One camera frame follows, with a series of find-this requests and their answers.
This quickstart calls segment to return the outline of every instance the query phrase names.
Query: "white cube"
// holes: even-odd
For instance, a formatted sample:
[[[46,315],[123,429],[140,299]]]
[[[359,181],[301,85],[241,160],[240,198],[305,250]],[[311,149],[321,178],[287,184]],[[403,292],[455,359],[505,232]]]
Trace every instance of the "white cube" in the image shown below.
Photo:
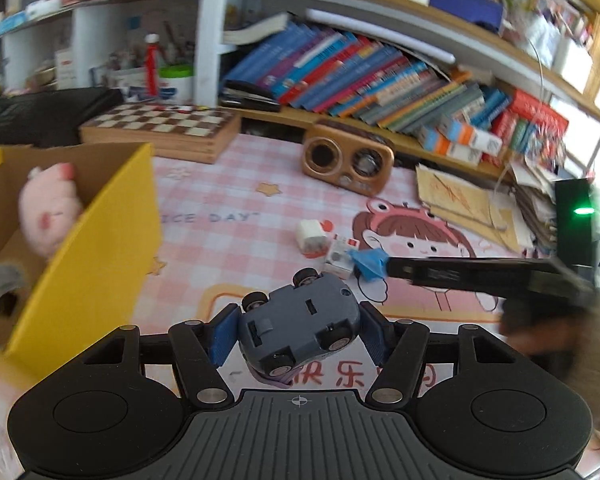
[[[302,254],[327,250],[329,239],[317,220],[301,220],[296,228],[296,241]]]
[[[336,236],[336,239],[331,243],[329,252],[327,252],[327,257],[324,259],[322,272],[335,274],[341,280],[348,280],[355,268],[355,263],[349,256],[349,251],[357,251],[359,247],[360,242],[358,240]]]

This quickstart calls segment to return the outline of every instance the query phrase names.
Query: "brown radio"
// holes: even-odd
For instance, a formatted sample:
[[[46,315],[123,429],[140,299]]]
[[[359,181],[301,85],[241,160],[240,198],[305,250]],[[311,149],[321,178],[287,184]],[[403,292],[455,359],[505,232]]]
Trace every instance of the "brown radio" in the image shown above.
[[[387,140],[337,121],[315,123],[302,146],[303,173],[367,196],[382,191],[394,166]]]

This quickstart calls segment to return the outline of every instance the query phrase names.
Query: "red bottle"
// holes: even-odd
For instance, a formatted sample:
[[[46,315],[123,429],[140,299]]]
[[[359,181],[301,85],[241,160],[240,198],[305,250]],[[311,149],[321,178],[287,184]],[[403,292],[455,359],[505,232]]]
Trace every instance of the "red bottle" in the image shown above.
[[[144,38],[144,41],[146,42],[146,60],[144,62],[146,68],[146,89],[149,95],[158,97],[158,82],[156,81],[155,73],[157,70],[160,36],[157,34],[148,34]]]

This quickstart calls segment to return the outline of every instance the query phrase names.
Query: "purple book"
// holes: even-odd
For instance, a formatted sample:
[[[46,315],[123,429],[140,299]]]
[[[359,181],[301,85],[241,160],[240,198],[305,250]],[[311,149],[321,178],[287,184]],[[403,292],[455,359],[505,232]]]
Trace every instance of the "purple book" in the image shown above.
[[[281,78],[284,78],[284,76],[293,70],[296,61],[330,34],[333,34],[333,31],[330,28],[327,30],[320,30],[313,39],[305,43],[299,50],[296,50],[291,56],[288,56],[274,66],[269,73],[258,81],[258,86],[266,89],[272,88]]]

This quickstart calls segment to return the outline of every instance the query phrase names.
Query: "cartoon girl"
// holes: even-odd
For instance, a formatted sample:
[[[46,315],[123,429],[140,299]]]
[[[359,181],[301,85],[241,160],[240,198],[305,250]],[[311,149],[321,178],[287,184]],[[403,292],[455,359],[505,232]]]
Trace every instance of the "cartoon girl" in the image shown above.
[[[353,219],[353,237],[360,241],[361,250],[381,248],[389,256],[403,258],[475,258],[466,236],[426,209],[397,206],[379,198],[368,200],[366,207],[368,212]],[[397,278],[371,283],[359,279],[358,286],[369,301],[386,307],[468,314],[492,312],[497,305],[497,299],[486,294],[414,286]]]

